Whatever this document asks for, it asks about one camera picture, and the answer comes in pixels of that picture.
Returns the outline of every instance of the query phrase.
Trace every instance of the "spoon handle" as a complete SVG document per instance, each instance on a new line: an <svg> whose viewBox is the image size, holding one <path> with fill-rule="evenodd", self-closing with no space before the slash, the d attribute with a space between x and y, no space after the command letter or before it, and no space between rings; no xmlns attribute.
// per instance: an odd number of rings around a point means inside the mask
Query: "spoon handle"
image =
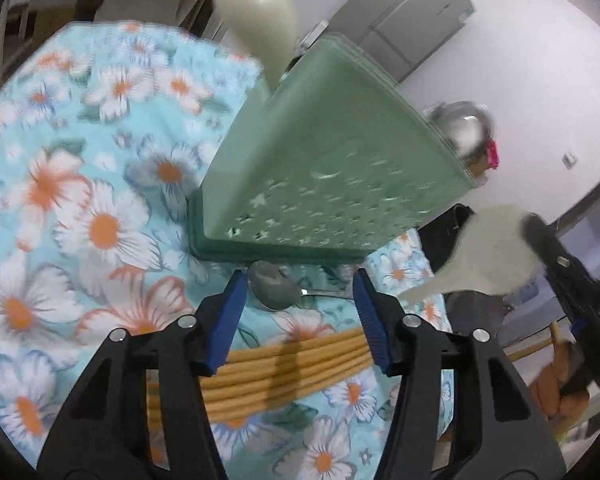
<svg viewBox="0 0 600 480"><path fill-rule="evenodd" d="M352 295L344 290L311 290L310 288L300 289L303 296L322 296L324 298L341 298L342 300L353 301Z"/></svg>

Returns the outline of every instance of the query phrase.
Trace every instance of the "white spatula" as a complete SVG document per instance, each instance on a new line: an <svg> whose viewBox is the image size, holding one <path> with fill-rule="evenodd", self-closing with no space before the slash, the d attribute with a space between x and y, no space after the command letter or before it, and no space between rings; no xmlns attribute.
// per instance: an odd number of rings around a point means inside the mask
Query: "white spatula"
<svg viewBox="0 0 600 480"><path fill-rule="evenodd" d="M298 43L298 15L291 0L214 0L222 20L262 62L274 90Z"/></svg>
<svg viewBox="0 0 600 480"><path fill-rule="evenodd" d="M436 276L398 298L413 305L433 294L476 290L495 296L525 285L539 263L522 237L522 220L528 215L516 205L476 212L464 224L453 254Z"/></svg>

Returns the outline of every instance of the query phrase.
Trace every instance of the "floral tablecloth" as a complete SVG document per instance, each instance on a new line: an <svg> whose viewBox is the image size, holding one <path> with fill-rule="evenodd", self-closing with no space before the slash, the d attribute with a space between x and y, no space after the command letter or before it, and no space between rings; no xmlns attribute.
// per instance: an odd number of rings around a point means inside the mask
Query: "floral tablecloth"
<svg viewBox="0 0 600 480"><path fill-rule="evenodd" d="M235 266L190 256L180 225L259 71L174 28L75 24L2 88L0 425L33 465L110 330L160 330L226 285ZM430 276L415 231L365 265L389 293ZM306 288L346 288L352 269L286 272ZM442 297L416 311L448 330ZM249 298L232 348L359 324L349 301L307 299L272 315ZM370 368L275 413L214 424L229 477L371 479L397 385ZM450 372L441 385L440 433L452 417ZM152 443L166 466L162 435Z"/></svg>

